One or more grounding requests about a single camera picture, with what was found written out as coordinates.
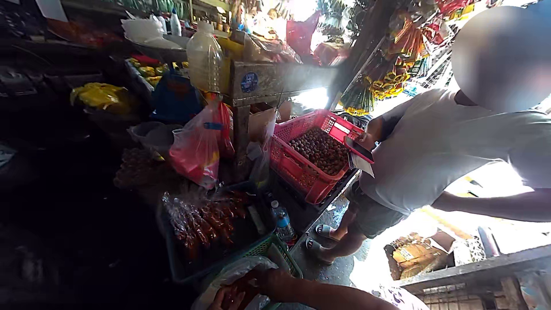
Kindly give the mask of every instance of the foot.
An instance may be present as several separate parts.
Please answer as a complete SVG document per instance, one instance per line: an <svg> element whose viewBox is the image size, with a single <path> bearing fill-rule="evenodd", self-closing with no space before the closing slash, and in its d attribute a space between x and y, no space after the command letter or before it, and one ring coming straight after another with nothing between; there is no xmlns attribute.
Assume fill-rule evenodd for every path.
<svg viewBox="0 0 551 310"><path fill-rule="evenodd" d="M327 257L326 251L328 251L329 249L322 247L312 238L306 239L306 250L326 265L331 265L335 261L335 258Z"/></svg>
<svg viewBox="0 0 551 310"><path fill-rule="evenodd" d="M319 224L316 226L316 233L322 237L339 241L342 236L337 233L337 230L329 225Z"/></svg>

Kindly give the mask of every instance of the pink plastic crate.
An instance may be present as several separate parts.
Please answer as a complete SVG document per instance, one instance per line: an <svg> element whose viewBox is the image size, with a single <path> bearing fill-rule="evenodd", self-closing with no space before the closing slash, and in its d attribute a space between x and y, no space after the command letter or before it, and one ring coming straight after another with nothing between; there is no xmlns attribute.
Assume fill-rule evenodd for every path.
<svg viewBox="0 0 551 310"><path fill-rule="evenodd" d="M328 175L287 143L314 127L325 131L342 144L345 136L354 139L364 132L323 109L276 124L275 127L270 147L270 167L304 193L304 200L309 204L319 204L346 173L348 165L336 175Z"/></svg>

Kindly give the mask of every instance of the red phone case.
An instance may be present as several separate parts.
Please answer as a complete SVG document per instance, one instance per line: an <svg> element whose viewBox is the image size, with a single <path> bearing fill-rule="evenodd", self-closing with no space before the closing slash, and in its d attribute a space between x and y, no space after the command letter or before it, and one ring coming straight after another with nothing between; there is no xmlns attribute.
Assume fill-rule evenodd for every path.
<svg viewBox="0 0 551 310"><path fill-rule="evenodd" d="M348 147L349 150L352 151L352 153L358 155L361 159L365 160L366 162L370 163L370 164L373 164L374 162L372 160L370 160L369 158L363 156L360 152L356 151L356 149L354 149L352 146L348 145L348 141L353 141L350 137L344 137L344 144L346 145L346 147Z"/></svg>

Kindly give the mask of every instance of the white t-shirt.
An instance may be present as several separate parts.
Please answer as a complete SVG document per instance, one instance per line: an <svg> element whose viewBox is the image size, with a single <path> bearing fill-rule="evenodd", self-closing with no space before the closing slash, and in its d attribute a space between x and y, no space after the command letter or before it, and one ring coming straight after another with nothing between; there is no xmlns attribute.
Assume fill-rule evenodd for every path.
<svg viewBox="0 0 551 310"><path fill-rule="evenodd" d="M546 114L497 114L459 105L455 94L433 89L407 102L392 133L373 150L375 178L360 177L364 193L408 215L432 204L453 181L498 160L510 163L525 185L551 188L551 119Z"/></svg>

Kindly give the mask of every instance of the round sticker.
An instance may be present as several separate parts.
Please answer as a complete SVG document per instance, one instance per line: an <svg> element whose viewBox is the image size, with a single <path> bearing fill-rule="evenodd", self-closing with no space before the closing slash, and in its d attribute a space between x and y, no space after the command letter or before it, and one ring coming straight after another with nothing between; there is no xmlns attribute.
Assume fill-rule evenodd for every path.
<svg viewBox="0 0 551 310"><path fill-rule="evenodd" d="M258 76L254 72L247 73L241 80L241 90L244 93L250 93L258 85Z"/></svg>

